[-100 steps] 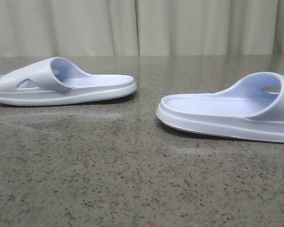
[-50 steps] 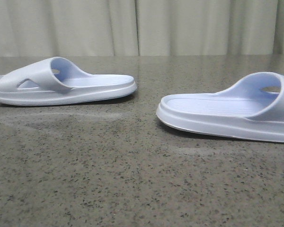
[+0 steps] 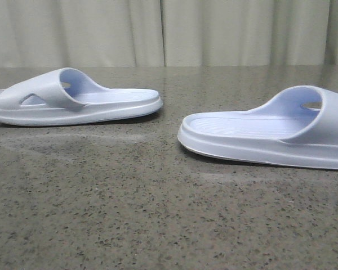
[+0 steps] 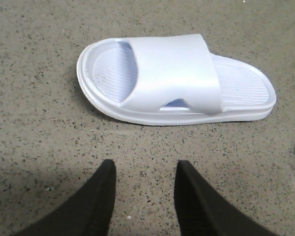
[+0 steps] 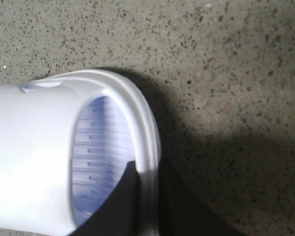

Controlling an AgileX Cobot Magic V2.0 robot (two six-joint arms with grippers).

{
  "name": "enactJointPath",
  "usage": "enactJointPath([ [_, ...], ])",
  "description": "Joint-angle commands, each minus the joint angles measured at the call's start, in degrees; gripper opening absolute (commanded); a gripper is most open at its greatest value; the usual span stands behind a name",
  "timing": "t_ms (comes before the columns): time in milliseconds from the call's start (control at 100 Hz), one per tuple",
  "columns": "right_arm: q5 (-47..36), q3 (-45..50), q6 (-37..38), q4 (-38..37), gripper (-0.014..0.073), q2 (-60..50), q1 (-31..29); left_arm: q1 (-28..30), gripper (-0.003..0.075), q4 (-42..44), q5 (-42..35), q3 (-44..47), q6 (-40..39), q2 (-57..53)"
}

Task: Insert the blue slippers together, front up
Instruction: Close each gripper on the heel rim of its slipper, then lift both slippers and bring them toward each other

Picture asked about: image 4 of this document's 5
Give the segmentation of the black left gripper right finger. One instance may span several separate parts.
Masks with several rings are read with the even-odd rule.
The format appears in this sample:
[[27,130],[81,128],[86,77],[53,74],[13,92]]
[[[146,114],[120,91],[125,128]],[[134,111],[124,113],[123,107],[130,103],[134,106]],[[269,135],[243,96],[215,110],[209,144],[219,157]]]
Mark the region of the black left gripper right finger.
[[224,199],[187,160],[177,163],[174,203],[183,236],[272,236]]

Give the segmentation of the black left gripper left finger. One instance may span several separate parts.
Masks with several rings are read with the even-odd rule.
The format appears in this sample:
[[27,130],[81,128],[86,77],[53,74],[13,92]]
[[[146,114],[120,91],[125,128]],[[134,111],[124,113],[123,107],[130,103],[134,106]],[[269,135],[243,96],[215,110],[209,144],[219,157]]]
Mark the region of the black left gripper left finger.
[[17,236],[106,236],[116,197],[116,166],[106,159],[91,178],[56,210]]

